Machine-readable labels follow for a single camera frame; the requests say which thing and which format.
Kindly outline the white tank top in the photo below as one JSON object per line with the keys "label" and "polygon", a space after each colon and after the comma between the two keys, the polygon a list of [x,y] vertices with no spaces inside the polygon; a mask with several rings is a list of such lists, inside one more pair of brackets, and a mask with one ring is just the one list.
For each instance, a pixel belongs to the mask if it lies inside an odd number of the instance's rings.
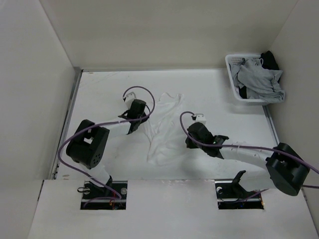
{"label": "white tank top", "polygon": [[163,93],[144,126],[150,147],[147,162],[155,166],[166,166],[186,155],[185,134],[179,116],[185,110],[185,96]]}

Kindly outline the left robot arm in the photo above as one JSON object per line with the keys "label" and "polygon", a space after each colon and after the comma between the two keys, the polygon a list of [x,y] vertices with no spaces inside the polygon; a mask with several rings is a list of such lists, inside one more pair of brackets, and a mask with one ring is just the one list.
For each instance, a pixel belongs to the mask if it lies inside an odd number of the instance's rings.
{"label": "left robot arm", "polygon": [[125,100],[125,103],[128,109],[116,120],[104,125],[97,125],[88,119],[82,120],[66,147],[67,156],[81,167],[74,169],[89,177],[90,190],[94,190],[103,199],[115,192],[112,177],[100,164],[107,141],[133,133],[149,118],[145,113],[145,101],[133,99]]}

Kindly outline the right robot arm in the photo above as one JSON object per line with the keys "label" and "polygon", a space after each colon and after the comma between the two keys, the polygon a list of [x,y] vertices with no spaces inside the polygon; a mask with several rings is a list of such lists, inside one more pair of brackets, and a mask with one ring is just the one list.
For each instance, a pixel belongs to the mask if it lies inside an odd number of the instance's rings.
{"label": "right robot arm", "polygon": [[224,135],[213,135],[204,124],[195,122],[187,128],[186,146],[199,148],[211,157],[230,159],[259,167],[249,173],[239,171],[231,184],[237,197],[248,197],[263,189],[276,188],[289,196],[298,195],[310,168],[302,164],[300,156],[285,143],[269,150],[256,149],[244,143],[233,143]]}

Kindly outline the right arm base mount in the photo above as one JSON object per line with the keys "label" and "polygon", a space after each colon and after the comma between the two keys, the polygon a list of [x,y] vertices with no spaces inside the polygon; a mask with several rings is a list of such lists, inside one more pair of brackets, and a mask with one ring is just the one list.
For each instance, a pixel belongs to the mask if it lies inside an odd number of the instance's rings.
{"label": "right arm base mount", "polygon": [[246,191],[240,184],[245,170],[239,171],[232,180],[215,181],[217,206],[219,210],[263,210],[261,194],[257,191]]}

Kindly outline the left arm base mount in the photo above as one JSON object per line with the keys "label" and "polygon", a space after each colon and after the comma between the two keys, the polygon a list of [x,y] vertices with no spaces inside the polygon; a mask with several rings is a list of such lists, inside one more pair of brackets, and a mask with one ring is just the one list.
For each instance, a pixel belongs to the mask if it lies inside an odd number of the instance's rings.
{"label": "left arm base mount", "polygon": [[114,181],[109,186],[121,195],[121,198],[109,189],[98,187],[90,181],[85,181],[84,186],[77,192],[81,197],[81,210],[125,210],[127,205],[128,182]]}

